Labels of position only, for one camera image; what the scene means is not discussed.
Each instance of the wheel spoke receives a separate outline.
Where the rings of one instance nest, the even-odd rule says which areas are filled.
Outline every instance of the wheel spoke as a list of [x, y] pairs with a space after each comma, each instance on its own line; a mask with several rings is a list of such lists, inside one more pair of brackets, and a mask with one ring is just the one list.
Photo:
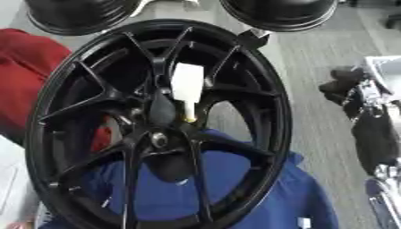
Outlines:
[[218, 150], [222, 152], [229, 152], [246, 157], [251, 161], [271, 158], [274, 156], [274, 153], [255, 148], [251, 144], [243, 143], [237, 140], [231, 140], [229, 138], [208, 132], [198, 132], [193, 135], [192, 138], [200, 142], [200, 149], [202, 151]]
[[137, 130], [135, 136], [130, 138], [130, 149], [124, 152], [124, 212], [122, 229], [134, 229], [138, 227], [138, 219], [134, 211], [136, 185], [143, 159], [142, 146], [145, 130]]
[[230, 49], [230, 51], [228, 51], [228, 53], [226, 54], [226, 56], [221, 59], [220, 62], [218, 62], [210, 71], [210, 73], [208, 74], [208, 76], [205, 78], [205, 83], [206, 86], [208, 87], [212, 87], [215, 84], [216, 81], [216, 77], [218, 76], [218, 74], [221, 72], [221, 70], [224, 68], [224, 66], [226, 66], [226, 64], [228, 63], [228, 61], [231, 59], [231, 57], [233, 57], [233, 55], [240, 49], [239, 46], [233, 47]]
[[198, 193], [199, 209], [198, 218], [203, 223], [213, 222], [210, 212], [210, 200], [206, 187], [206, 179], [203, 172], [201, 148], [199, 143], [192, 143], [191, 160], [195, 187]]
[[203, 91], [204, 95], [216, 96], [221, 100], [252, 100], [266, 101], [278, 96], [276, 92], [266, 92], [262, 90], [248, 89], [229, 84], [216, 84], [212, 88]]
[[131, 43], [133, 44], [133, 48], [145, 56], [149, 63], [152, 63], [154, 58], [153, 54], [147, 48], [143, 47], [141, 43], [133, 37], [131, 32], [125, 32], [124, 35], [130, 39]]
[[103, 90], [106, 90], [108, 83], [103, 80], [99, 75], [97, 75], [91, 68], [88, 67], [83, 61], [76, 62], [80, 67], [82, 67], [88, 74], [84, 74], [87, 80], [96, 83]]
[[164, 75], [167, 77], [166, 81], [170, 81], [171, 72], [167, 70], [172, 70], [175, 60], [180, 54], [181, 50], [186, 46], [184, 39], [188, 34], [192, 32], [192, 27], [184, 30], [178, 38], [174, 41], [173, 45], [170, 46], [161, 56], [153, 59], [153, 71], [155, 75]]
[[114, 91], [111, 93], [101, 93], [93, 98], [88, 98], [79, 103], [72, 104], [60, 110], [57, 110], [51, 114], [42, 116], [40, 121], [42, 123], [54, 123], [57, 121], [63, 122], [65, 121], [65, 119], [70, 119], [72, 117], [82, 115], [82, 112], [86, 112], [91, 108], [101, 108], [101, 106], [105, 105], [107, 102], [117, 102], [122, 97], [119, 94], [120, 93], [118, 91]]
[[76, 174], [80, 171], [90, 170], [97, 165], [103, 165], [107, 160], [113, 155], [119, 154], [124, 151], [124, 143], [122, 141], [117, 142], [115, 145], [100, 150], [99, 152], [93, 153], [94, 156], [82, 160], [80, 163], [70, 166], [61, 172], [55, 179], [51, 182], [61, 182], [64, 178]]
[[193, 28], [189, 27], [186, 30], [184, 30], [180, 36], [178, 36], [178, 38], [176, 39], [176, 41], [174, 42], [174, 44], [169, 47], [162, 55], [163, 58], [165, 59], [170, 59], [172, 58], [177, 52], [179, 52], [181, 50], [180, 47], [182, 47], [182, 43], [183, 40], [185, 39], [186, 36], [188, 36], [188, 34], [190, 34], [192, 32]]

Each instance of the black object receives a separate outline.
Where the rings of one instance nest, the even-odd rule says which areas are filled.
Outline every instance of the black object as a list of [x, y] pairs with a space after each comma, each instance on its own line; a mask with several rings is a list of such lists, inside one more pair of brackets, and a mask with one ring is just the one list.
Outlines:
[[[363, 106], [360, 95], [354, 94], [351, 99], [347, 96], [348, 91], [363, 79], [363, 69], [339, 68], [332, 71], [331, 76], [334, 81], [320, 85], [320, 91], [328, 100], [342, 106], [349, 118], [360, 115]], [[343, 106], [346, 99], [349, 99], [349, 103]], [[374, 175], [378, 165], [395, 165], [397, 158], [401, 157], [399, 136], [387, 112], [381, 117], [373, 117], [369, 112], [362, 113], [352, 128], [352, 134], [359, 161], [368, 175]]]
[[316, 27], [331, 17], [337, 0], [220, 0], [239, 21], [270, 31]]
[[141, 0], [25, 0], [30, 20], [59, 35], [85, 35], [124, 20]]
[[387, 29], [393, 29], [398, 21], [401, 21], [401, 13], [389, 15], [386, 20], [385, 26]]
[[[166, 89], [177, 63], [204, 66], [207, 86], [197, 105], [197, 122], [183, 121], [182, 105], [173, 102], [178, 118], [163, 123], [166, 127], [158, 125], [157, 118], [150, 120], [149, 110], [155, 105], [155, 92], [165, 91], [162, 100], [171, 99]], [[219, 27], [178, 20], [130, 24], [83, 46], [49, 79], [28, 121], [27, 165], [47, 207], [78, 228], [227, 228], [257, 206], [285, 163], [292, 116], [284, 86], [254, 45]], [[205, 131], [209, 110], [220, 101], [231, 102], [243, 116], [253, 144]], [[119, 120], [123, 138], [110, 148], [86, 154], [104, 115]], [[152, 146], [155, 132], [168, 138], [166, 146]], [[252, 166], [214, 204], [205, 189], [201, 159], [205, 150], [240, 155]], [[80, 177], [90, 169], [116, 160], [123, 160], [126, 168], [123, 216], [77, 191]], [[141, 163], [149, 161], [165, 180], [193, 177], [197, 214], [160, 222], [136, 218], [132, 190]], [[176, 166], [181, 169], [170, 170]], [[182, 171], [183, 177], [176, 171]]]
[[149, 111], [151, 122], [157, 126], [168, 126], [175, 118], [176, 111], [173, 103], [160, 90], [156, 91]]

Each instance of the wheel rim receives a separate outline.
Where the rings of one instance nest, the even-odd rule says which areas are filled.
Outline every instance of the wheel rim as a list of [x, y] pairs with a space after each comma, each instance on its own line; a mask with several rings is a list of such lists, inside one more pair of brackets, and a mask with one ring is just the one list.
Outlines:
[[[201, 53], [209, 54], [209, 60]], [[143, 79], [136, 81], [134, 87], [126, 83], [128, 89], [116, 87], [102, 74], [124, 54], [125, 59], [130, 59], [130, 55], [141, 56], [137, 63], [145, 66], [143, 71], [135, 70], [145, 75]], [[207, 70], [206, 87], [197, 106], [198, 122], [181, 122], [176, 115], [170, 123], [155, 125], [157, 120], [151, 120], [150, 114], [155, 94], [166, 93], [173, 66], [182, 61], [202, 64]], [[229, 77], [234, 68], [243, 79]], [[82, 97], [84, 102], [77, 103], [77, 98], [82, 101]], [[162, 97], [169, 99], [168, 91]], [[230, 101], [242, 114], [255, 146], [204, 131], [208, 112], [219, 101]], [[141, 110], [139, 115], [129, 115], [138, 109]], [[123, 139], [95, 156], [80, 158], [78, 162], [57, 162], [57, 157], [71, 152], [71, 145], [78, 145], [75, 143], [85, 138], [82, 136], [93, 136], [93, 127], [83, 123], [88, 117], [93, 119], [94, 114], [113, 116], [119, 122], [120, 130], [128, 129]], [[134, 131], [129, 130], [132, 123]], [[152, 150], [146, 149], [151, 145], [151, 134], [158, 131], [169, 139], [178, 139], [180, 147], [184, 148], [182, 151], [187, 152], [199, 195], [200, 211], [196, 215], [173, 221], [137, 221], [130, 208], [133, 201], [126, 201], [129, 203], [125, 205], [128, 209], [124, 211], [126, 217], [120, 217], [70, 192], [70, 181], [78, 172], [83, 173], [104, 160], [116, 158], [131, 168], [125, 174], [132, 178], [126, 180], [126, 190], [134, 190], [139, 163], [154, 156], [149, 153]], [[284, 164], [290, 139], [291, 114], [284, 87], [258, 51], [248, 48], [234, 34], [205, 23], [144, 21], [95, 39], [53, 73], [30, 117], [26, 149], [30, 176], [39, 196], [52, 211], [80, 228], [136, 228], [136, 225], [141, 228], [158, 225], [164, 228], [224, 228], [246, 216], [271, 189]], [[249, 171], [230, 194], [211, 206], [205, 194], [201, 153], [212, 149], [240, 154], [257, 169]], [[129, 194], [127, 199], [134, 199], [132, 191], [125, 193]]]

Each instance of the red cloth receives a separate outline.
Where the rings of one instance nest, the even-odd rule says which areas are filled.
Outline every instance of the red cloth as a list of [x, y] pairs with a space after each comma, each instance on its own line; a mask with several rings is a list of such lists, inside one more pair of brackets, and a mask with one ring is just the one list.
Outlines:
[[[0, 131], [22, 135], [30, 110], [50, 73], [71, 53], [46, 37], [22, 30], [0, 30]], [[98, 130], [92, 148], [110, 139]]]

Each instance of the metal part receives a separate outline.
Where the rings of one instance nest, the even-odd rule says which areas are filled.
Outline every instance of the metal part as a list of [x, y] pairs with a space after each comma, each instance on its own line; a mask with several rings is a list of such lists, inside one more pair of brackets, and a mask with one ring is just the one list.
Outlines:
[[401, 228], [401, 158], [397, 164], [378, 165], [375, 178], [366, 183], [366, 191], [382, 229]]
[[329, 19], [337, 8], [334, 0], [220, 0], [237, 20], [271, 31], [308, 30]]
[[162, 132], [153, 133], [150, 140], [156, 148], [163, 148], [168, 144], [168, 137]]

